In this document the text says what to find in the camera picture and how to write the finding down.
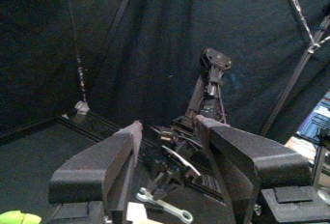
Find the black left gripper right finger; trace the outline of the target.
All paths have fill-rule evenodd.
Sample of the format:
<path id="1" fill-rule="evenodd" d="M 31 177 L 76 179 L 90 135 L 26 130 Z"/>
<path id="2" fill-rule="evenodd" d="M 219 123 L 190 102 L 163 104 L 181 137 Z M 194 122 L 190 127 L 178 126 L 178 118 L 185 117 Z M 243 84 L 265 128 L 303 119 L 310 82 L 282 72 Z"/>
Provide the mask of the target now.
<path id="1" fill-rule="evenodd" d="M 199 115 L 197 132 L 221 185 L 231 224 L 311 220 L 311 171 L 275 141 Z"/>

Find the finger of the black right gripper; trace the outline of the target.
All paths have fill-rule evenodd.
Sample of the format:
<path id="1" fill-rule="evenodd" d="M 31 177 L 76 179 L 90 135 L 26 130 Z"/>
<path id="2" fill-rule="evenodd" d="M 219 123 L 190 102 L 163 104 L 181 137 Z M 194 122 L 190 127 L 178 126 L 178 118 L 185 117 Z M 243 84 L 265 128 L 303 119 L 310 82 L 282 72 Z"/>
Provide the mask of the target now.
<path id="1" fill-rule="evenodd" d="M 185 187 L 185 185 L 194 179 L 194 173 L 191 170 L 173 171 L 170 180 L 170 190 L 175 191 Z"/>
<path id="2" fill-rule="evenodd" d="M 170 173 L 162 172 L 147 183 L 147 191 L 151 193 L 155 200 L 162 200 L 169 194 L 170 187 Z"/>

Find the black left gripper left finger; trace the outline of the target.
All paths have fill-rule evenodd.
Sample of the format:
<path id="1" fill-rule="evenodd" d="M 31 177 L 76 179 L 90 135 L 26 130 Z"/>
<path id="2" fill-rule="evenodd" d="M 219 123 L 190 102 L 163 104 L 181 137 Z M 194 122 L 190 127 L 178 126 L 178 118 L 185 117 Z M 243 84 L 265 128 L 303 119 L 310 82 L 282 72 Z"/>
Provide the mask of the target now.
<path id="1" fill-rule="evenodd" d="M 75 154 L 50 183 L 48 224 L 128 224 L 128 199 L 142 141 L 135 121 Z"/>

